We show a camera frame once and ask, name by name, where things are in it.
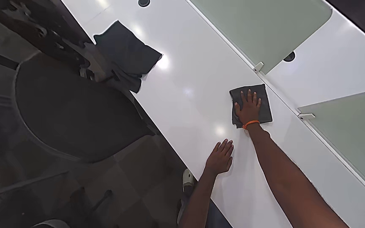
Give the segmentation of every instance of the fingers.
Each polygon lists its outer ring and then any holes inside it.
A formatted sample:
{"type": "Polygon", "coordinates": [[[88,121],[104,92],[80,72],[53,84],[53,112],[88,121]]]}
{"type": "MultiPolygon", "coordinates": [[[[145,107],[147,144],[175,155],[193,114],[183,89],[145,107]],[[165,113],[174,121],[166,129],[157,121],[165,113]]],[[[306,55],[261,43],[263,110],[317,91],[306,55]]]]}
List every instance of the fingers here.
{"type": "Polygon", "coordinates": [[[232,161],[233,161],[233,158],[230,157],[227,162],[226,171],[229,171],[230,167],[232,166],[232,161]]]}
{"type": "Polygon", "coordinates": [[[251,90],[249,89],[248,91],[247,91],[247,101],[251,101],[251,90]]]}
{"type": "Polygon", "coordinates": [[[237,102],[234,104],[234,109],[236,111],[236,115],[240,113],[240,105],[237,102]]]}
{"type": "Polygon", "coordinates": [[[230,146],[230,148],[227,150],[226,156],[230,157],[233,152],[233,144],[230,146]]]}
{"type": "Polygon", "coordinates": [[[227,151],[232,147],[232,143],[233,143],[233,141],[232,140],[230,140],[226,145],[225,145],[225,147],[223,148],[223,150],[222,150],[222,154],[223,155],[226,155],[226,153],[227,153],[227,151]]]}
{"type": "Polygon", "coordinates": [[[253,104],[256,105],[257,104],[257,93],[254,92],[254,95],[253,95],[253,104]]]}
{"type": "Polygon", "coordinates": [[[222,150],[225,148],[225,146],[226,146],[226,143],[227,143],[227,139],[225,139],[223,142],[222,142],[222,144],[221,144],[221,146],[219,147],[219,149],[218,149],[218,152],[222,152],[222,150]]]}
{"type": "Polygon", "coordinates": [[[246,104],[246,98],[245,95],[243,94],[243,91],[240,91],[240,97],[242,98],[243,104],[246,104]]]}
{"type": "Polygon", "coordinates": [[[215,145],[215,148],[212,150],[212,153],[215,153],[216,151],[218,151],[219,145],[221,144],[221,142],[217,142],[215,145]]]}

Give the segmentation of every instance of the white slipper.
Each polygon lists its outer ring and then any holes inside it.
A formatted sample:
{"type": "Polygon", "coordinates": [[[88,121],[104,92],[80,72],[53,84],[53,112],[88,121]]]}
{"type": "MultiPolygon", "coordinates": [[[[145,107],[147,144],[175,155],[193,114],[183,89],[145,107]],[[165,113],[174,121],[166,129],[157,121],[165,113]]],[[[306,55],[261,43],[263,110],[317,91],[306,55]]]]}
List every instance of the white slipper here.
{"type": "Polygon", "coordinates": [[[182,174],[182,190],[184,191],[185,186],[194,186],[194,175],[189,169],[185,169],[182,174]]]}

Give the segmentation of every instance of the chair seat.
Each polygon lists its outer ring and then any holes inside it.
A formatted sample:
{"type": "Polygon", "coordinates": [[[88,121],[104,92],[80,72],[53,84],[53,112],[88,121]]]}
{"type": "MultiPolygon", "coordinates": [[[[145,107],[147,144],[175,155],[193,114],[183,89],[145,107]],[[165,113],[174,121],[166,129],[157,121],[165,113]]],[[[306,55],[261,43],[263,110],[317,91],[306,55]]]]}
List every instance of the chair seat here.
{"type": "Polygon", "coordinates": [[[39,144],[83,162],[108,158],[153,134],[120,91],[43,53],[20,65],[13,93],[20,119],[39,144]]]}

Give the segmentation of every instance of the frosted glass partition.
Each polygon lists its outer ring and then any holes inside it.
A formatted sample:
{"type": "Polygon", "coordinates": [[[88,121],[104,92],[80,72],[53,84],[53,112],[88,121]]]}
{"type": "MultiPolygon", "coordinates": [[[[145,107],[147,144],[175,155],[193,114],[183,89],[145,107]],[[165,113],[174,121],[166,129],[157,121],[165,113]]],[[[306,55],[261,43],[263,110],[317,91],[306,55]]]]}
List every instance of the frosted glass partition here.
{"type": "Polygon", "coordinates": [[[365,93],[299,108],[365,179],[365,93]]]}
{"type": "Polygon", "coordinates": [[[268,73],[331,16],[321,0],[191,0],[253,63],[268,73]]]}

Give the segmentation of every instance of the gray cleaning cloth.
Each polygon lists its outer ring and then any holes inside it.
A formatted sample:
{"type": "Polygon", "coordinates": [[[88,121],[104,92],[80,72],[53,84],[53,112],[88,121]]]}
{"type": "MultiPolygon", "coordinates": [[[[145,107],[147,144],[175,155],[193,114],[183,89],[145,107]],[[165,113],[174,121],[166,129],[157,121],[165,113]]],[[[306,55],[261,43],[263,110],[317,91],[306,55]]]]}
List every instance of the gray cleaning cloth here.
{"type": "Polygon", "coordinates": [[[236,128],[241,128],[243,123],[240,122],[239,117],[236,116],[236,111],[234,108],[235,102],[237,102],[240,106],[240,110],[243,108],[242,98],[240,96],[240,91],[243,91],[245,97],[247,99],[247,91],[251,90],[251,92],[257,93],[257,98],[261,98],[261,107],[259,112],[259,121],[260,123],[272,122],[270,104],[268,103],[268,97],[266,92],[266,85],[255,85],[255,86],[243,86],[236,89],[232,89],[229,91],[230,96],[232,98],[232,124],[236,124],[236,128]]]}

